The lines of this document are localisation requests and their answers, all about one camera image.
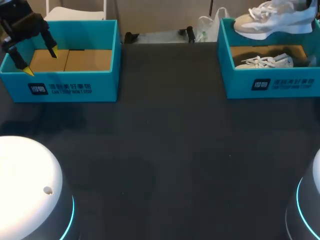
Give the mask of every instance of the blue led ring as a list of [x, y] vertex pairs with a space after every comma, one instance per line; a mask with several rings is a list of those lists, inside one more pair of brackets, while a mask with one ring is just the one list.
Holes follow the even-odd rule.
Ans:
[[313, 236], [316, 237], [316, 239], [320, 240], [320, 237], [318, 237], [318, 235], [312, 230], [312, 228], [309, 226], [309, 224], [308, 224], [307, 221], [305, 220], [304, 216], [302, 215], [301, 209], [300, 209], [298, 195], [299, 195], [299, 187], [300, 187], [301, 181], [302, 181], [302, 178], [301, 178], [301, 180], [300, 180], [300, 182], [299, 182], [299, 184], [298, 184], [298, 188], [296, 189], [296, 205], [297, 205], [297, 207], [298, 207], [300, 216], [301, 216], [304, 224], [306, 225], [306, 227], [307, 227], [307, 228], [309, 229], [309, 231], [313, 234]]
[[64, 234], [62, 235], [62, 237], [59, 240], [63, 240], [65, 238], [65, 236], [67, 235], [67, 233], [68, 233], [68, 231], [69, 231], [69, 229], [71, 227], [71, 223], [72, 223], [72, 221], [74, 219], [74, 214], [75, 214], [75, 200], [74, 200], [74, 196], [72, 196], [72, 214], [71, 214], [71, 219], [70, 219], [68, 227], [66, 228]]

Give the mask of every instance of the shoe sole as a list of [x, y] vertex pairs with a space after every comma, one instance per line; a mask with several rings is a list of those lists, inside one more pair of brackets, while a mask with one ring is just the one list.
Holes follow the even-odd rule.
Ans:
[[284, 32], [288, 34], [309, 34], [312, 32], [312, 24], [281, 26], [264, 33], [244, 33], [237, 30], [235, 30], [235, 32], [248, 39], [265, 40], [271, 34], [276, 32]]

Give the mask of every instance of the shoelace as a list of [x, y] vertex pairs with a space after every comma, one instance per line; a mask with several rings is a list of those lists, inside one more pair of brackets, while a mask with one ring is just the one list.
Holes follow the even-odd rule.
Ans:
[[294, 4], [291, 1], [271, 0], [260, 4], [258, 7], [249, 8], [249, 13], [254, 20], [264, 19], [269, 17], [270, 14], [276, 14], [278, 12], [277, 5], [288, 4], [294, 9]]
[[276, 61], [272, 57], [269, 57], [269, 56], [267, 56], [267, 57], [257, 56], [254, 58], [249, 58], [247, 60], [243, 60], [241, 62], [245, 62], [248, 65], [254, 65], [256, 69], [267, 68], [268, 66], [274, 68], [275, 63], [276, 63]]

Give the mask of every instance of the plastic bag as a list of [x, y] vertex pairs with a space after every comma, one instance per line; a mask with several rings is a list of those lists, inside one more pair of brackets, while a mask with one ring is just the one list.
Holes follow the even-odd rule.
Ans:
[[[222, 10], [224, 11], [224, 16], [219, 17], [219, 13]], [[220, 7], [216, 11], [214, 20], [207, 16], [199, 17], [195, 41], [197, 43], [216, 42], [218, 40], [220, 19], [229, 17], [229, 13], [225, 7]]]

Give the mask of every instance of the white robot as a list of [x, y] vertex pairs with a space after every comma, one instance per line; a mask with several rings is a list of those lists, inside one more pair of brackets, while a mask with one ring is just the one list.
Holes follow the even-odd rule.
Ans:
[[0, 194], [0, 240], [80, 239], [75, 199], [42, 144], [0, 137]]
[[285, 213], [290, 240], [320, 240], [320, 150], [300, 180]]

